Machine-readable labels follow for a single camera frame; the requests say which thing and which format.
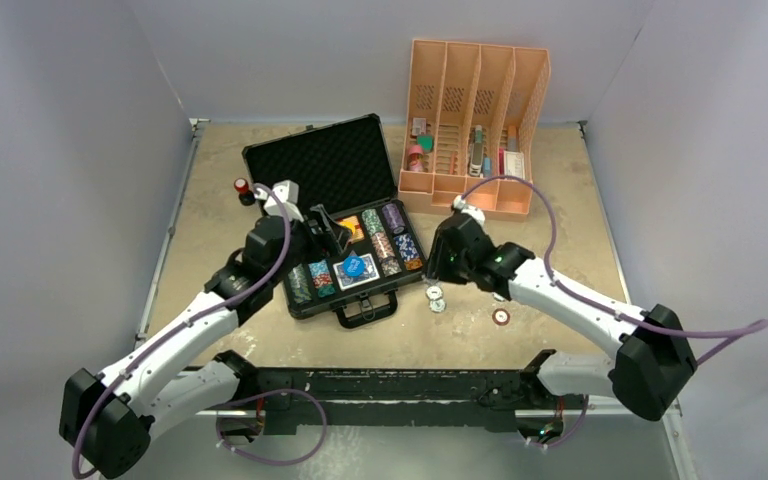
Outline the red playing card deck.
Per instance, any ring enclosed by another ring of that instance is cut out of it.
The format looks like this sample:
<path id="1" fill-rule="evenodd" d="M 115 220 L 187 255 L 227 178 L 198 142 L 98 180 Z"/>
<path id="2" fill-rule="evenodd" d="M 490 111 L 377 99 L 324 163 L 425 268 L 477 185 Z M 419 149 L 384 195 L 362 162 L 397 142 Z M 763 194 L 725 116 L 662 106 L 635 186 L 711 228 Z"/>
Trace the red playing card deck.
<path id="1" fill-rule="evenodd" d="M 352 244 L 359 243 L 365 239 L 365 233 L 357 215 L 343 218 L 339 220 L 338 223 L 350 231 L 350 242 Z"/>

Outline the blue round button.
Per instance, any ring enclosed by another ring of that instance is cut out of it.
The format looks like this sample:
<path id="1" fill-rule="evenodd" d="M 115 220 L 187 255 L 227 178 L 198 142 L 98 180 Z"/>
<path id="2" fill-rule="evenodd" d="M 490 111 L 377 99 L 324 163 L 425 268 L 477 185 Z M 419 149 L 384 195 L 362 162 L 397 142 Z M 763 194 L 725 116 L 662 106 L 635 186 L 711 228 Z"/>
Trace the blue round button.
<path id="1" fill-rule="evenodd" d="M 357 278 L 365 272 L 366 262 L 358 255 L 350 255 L 343 261 L 342 268 L 348 277 Z"/>

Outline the blue playing card deck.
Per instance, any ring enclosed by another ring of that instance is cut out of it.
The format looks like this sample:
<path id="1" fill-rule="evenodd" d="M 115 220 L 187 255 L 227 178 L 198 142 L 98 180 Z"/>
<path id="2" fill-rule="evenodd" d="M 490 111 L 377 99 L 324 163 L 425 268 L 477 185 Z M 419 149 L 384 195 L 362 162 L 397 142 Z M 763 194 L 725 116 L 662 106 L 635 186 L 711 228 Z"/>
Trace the blue playing card deck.
<path id="1" fill-rule="evenodd" d="M 372 255 L 364 254 L 364 255 L 358 255 L 358 256 L 362 257 L 365 260 L 366 270 L 361 276 L 357 278 L 350 278 L 344 273 L 342 268 L 342 263 L 346 258 L 342 261 L 339 261 L 333 264 L 333 269 L 336 275 L 337 284 L 341 290 L 349 290 L 355 287 L 359 287 L 361 285 L 365 285 L 365 284 L 377 281 L 380 278 L 380 274 L 374 263 L 374 259 L 372 258 Z"/>

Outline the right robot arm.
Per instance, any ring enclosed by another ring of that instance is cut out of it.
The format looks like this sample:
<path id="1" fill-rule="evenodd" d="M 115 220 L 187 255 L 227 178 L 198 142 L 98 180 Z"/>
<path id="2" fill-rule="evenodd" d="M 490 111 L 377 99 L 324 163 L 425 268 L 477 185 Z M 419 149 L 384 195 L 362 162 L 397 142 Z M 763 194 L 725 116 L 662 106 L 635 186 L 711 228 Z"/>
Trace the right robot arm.
<path id="1" fill-rule="evenodd" d="M 533 406 L 562 395 L 612 397 L 638 417 L 658 421 L 698 368 L 673 310 L 606 297 L 547 268 L 524 247 L 494 244 L 471 215 L 455 213 L 437 227 L 426 273 L 535 308 L 601 349 L 599 355 L 554 351 L 536 359 L 535 371 L 521 381 Z"/>

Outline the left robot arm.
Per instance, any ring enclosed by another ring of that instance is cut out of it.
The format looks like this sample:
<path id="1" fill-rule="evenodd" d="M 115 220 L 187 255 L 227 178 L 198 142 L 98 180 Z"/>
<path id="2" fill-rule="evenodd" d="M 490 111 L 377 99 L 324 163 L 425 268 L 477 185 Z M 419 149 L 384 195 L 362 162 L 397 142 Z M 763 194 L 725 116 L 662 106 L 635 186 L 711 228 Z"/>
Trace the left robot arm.
<path id="1" fill-rule="evenodd" d="M 292 200 L 269 199 L 242 248 L 208 280 L 176 319 L 98 373 L 80 369 L 66 381 L 59 434 L 73 449 L 72 475 L 114 479 L 150 443 L 212 407 L 244 409 L 298 389 L 259 384 L 256 367 L 222 352 L 191 374 L 184 369 L 269 304 L 291 269 L 316 249 L 316 236 Z"/>

